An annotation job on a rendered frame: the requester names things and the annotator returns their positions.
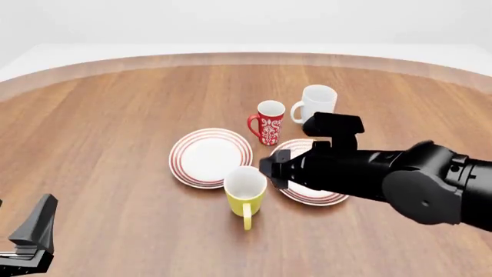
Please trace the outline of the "red-ringed white plate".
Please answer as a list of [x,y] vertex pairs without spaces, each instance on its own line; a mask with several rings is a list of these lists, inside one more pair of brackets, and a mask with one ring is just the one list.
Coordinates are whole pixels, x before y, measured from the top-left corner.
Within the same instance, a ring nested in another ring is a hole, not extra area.
[[219,189],[231,170],[251,165],[253,159],[253,149],[242,135],[224,128],[203,128],[173,145],[168,165],[171,174],[187,186]]
[[[310,150],[313,141],[314,141],[313,139],[308,139],[308,138],[296,138],[293,140],[288,140],[278,145],[271,152],[271,154],[274,154],[274,152],[276,152],[277,150],[290,149],[291,159],[293,159],[299,156],[300,154],[304,154],[305,152]],[[333,193],[327,191],[314,191],[312,189],[307,189],[304,186],[301,186],[294,182],[288,182],[288,186],[289,186],[288,189],[280,190],[280,193],[283,193],[288,198],[305,205],[320,206],[320,207],[336,205],[349,198],[349,195],[342,195],[340,193]]]

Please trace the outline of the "yellow and white mug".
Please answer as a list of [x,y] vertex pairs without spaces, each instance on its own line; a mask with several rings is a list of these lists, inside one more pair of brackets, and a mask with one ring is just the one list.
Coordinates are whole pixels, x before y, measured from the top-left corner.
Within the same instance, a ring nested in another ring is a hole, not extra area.
[[257,168],[242,165],[226,176],[224,191],[231,211],[243,218],[244,230],[251,230],[268,186],[267,178]]

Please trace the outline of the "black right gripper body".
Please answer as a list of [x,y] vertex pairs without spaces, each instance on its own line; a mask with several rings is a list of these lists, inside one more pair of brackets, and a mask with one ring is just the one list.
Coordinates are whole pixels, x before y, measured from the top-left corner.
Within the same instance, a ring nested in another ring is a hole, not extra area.
[[276,189],[288,189],[288,166],[290,160],[290,149],[277,150],[268,158],[271,163],[270,180]]

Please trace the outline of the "red patterned mug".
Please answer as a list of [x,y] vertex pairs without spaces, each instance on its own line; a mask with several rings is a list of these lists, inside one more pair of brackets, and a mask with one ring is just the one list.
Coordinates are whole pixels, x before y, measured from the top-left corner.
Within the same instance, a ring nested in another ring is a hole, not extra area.
[[247,119],[248,128],[262,145],[276,145],[280,140],[285,107],[273,100],[258,104],[257,113]]

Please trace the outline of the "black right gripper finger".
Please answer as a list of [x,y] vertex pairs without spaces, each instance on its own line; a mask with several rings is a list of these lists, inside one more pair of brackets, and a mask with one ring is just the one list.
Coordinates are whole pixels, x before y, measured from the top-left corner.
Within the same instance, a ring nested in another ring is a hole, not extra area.
[[259,171],[266,177],[271,177],[273,164],[274,164],[274,158],[272,156],[268,156],[266,158],[260,159]]

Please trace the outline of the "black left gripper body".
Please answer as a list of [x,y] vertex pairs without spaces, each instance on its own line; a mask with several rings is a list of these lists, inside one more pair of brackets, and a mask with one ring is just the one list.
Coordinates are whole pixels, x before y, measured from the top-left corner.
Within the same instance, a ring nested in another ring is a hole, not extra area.
[[0,252],[0,277],[46,273],[54,258],[54,245],[16,246],[15,252]]

